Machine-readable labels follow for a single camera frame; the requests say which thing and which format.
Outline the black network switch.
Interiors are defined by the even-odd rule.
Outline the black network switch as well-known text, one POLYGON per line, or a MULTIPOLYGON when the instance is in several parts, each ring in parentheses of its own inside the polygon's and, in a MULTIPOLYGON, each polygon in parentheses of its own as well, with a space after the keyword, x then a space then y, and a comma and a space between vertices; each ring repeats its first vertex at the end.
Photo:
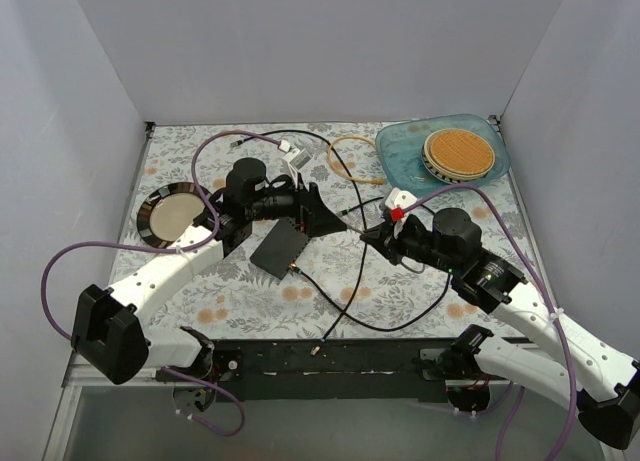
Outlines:
POLYGON ((283 280, 289 266, 297 260, 308 242, 304 232, 288 219, 280 219, 250 256, 250 261, 267 274, 283 280))

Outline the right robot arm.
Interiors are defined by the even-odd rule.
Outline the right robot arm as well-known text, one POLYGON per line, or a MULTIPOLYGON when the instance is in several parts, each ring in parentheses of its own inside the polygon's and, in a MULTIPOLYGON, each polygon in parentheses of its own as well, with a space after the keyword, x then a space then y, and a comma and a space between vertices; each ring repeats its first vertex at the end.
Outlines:
POLYGON ((522 272, 483 248, 481 228, 459 208, 438 211, 426 228, 414 215, 386 218, 361 240, 391 264, 408 257, 451 275, 460 298, 515 328, 537 356, 508 346, 478 328, 452 354, 464 378, 485 372, 509 378, 557 404, 576 408, 581 425, 606 445, 625 450, 639 430, 639 362, 607 345, 561 309, 548 310, 522 272))

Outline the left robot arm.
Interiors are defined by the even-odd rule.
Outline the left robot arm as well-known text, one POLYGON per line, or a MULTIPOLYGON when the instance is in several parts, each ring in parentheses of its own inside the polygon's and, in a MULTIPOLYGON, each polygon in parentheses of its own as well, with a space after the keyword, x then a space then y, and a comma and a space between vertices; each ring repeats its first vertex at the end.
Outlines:
POLYGON ((242 158, 233 164, 217 211, 203 211, 178 236, 169 253, 159 254, 128 277, 79 296, 72 348, 115 385, 144 368, 171 367, 193 381, 214 369, 215 343, 183 326, 154 332, 153 315, 202 271, 222 261, 252 233, 254 222, 276 225, 260 251, 270 268, 287 269, 309 240, 343 232, 345 222, 322 201, 316 183, 288 174, 269 181, 265 164, 242 158))

